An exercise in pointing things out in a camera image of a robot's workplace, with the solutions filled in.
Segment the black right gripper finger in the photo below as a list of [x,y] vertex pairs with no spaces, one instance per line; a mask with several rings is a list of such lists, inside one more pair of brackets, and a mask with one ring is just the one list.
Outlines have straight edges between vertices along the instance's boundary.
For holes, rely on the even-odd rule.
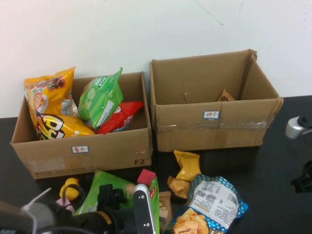
[[291,184],[294,186],[311,186],[312,185],[312,161],[305,163],[302,173],[299,177],[293,179]]
[[312,179],[304,179],[304,180],[299,180],[295,179],[293,181],[293,186],[295,189],[296,193],[308,193],[312,191]]

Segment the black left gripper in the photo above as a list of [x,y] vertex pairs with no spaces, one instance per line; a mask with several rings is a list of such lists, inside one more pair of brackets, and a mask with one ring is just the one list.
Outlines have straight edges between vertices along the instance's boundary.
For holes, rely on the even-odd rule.
[[122,188],[113,188],[112,184],[101,185],[97,195],[97,206],[104,207],[111,224],[107,224],[108,234],[136,234],[136,221],[133,207],[113,209],[120,204],[127,203],[127,198]]

